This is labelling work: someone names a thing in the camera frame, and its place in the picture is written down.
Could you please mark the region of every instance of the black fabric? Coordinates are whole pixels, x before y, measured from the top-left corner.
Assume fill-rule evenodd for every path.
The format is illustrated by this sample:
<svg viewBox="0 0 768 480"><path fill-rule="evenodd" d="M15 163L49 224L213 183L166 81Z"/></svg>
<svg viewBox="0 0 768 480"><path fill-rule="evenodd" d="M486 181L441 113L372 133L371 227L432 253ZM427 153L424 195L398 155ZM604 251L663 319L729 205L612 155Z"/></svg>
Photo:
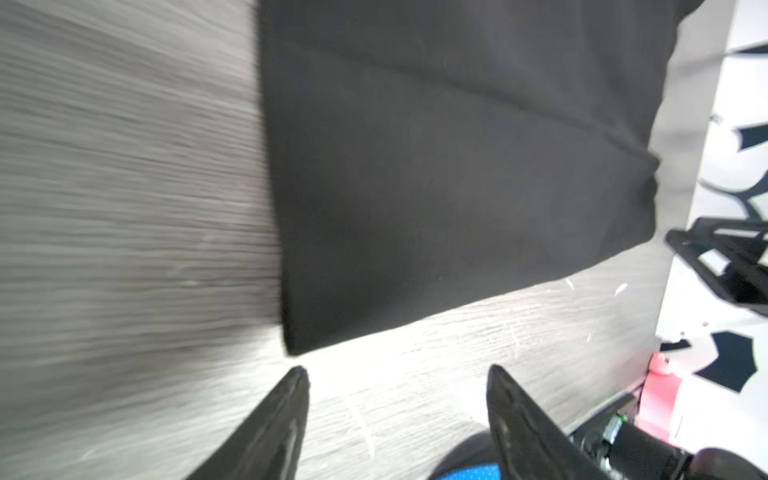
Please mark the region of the black fabric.
<svg viewBox="0 0 768 480"><path fill-rule="evenodd" d="M740 127L741 146L739 150L755 147L768 141L768 124L752 125L751 127Z"/></svg>
<svg viewBox="0 0 768 480"><path fill-rule="evenodd" d="M654 232L675 0L265 0L260 71L303 353Z"/></svg>
<svg viewBox="0 0 768 480"><path fill-rule="evenodd" d="M762 45L755 45L749 48L743 48L741 50L736 50L734 53L747 54L747 55L768 55L768 43L764 43Z"/></svg>
<svg viewBox="0 0 768 480"><path fill-rule="evenodd" d="M690 342L688 340L682 339L680 342L676 343L662 343L661 347L659 347L659 352L675 352L677 350L684 350L690 348Z"/></svg>
<svg viewBox="0 0 768 480"><path fill-rule="evenodd" d="M747 380L757 373L752 339L733 332L712 334L717 358L696 375L741 393Z"/></svg>

